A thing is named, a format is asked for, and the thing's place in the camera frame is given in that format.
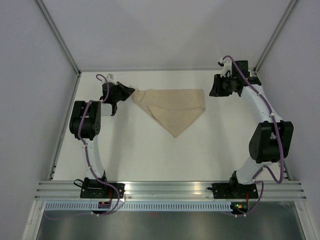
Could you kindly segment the beige cloth napkin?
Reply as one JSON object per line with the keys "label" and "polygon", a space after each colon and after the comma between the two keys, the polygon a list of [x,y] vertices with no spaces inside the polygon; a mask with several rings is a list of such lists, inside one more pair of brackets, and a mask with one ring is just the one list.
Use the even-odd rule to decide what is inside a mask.
{"label": "beige cloth napkin", "polygon": [[202,89],[136,90],[132,99],[174,138],[189,128],[206,108]]}

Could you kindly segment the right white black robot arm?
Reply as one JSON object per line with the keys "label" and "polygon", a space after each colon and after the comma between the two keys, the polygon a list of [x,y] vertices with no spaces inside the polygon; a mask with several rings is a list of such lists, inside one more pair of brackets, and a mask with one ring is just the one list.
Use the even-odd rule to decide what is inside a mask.
{"label": "right white black robot arm", "polygon": [[214,199],[258,199],[259,175],[267,170],[277,184],[284,180],[285,158],[289,154],[294,125],[284,121],[271,106],[258,77],[252,76],[246,60],[235,61],[227,55],[218,65],[220,74],[214,75],[211,97],[238,94],[254,116],[257,126],[249,141],[249,157],[234,171],[227,183],[213,183],[208,188]]}

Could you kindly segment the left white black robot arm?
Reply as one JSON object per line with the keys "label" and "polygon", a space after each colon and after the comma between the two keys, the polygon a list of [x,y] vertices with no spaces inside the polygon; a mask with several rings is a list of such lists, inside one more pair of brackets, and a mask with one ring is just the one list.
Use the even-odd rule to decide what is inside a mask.
{"label": "left white black robot arm", "polygon": [[118,102],[126,101],[135,89],[119,81],[102,84],[99,100],[77,100],[69,121],[69,131],[81,142],[86,163],[85,178],[81,181],[82,199],[121,199],[125,192],[123,183],[109,183],[102,165],[98,136],[102,128],[102,113],[113,117]]}

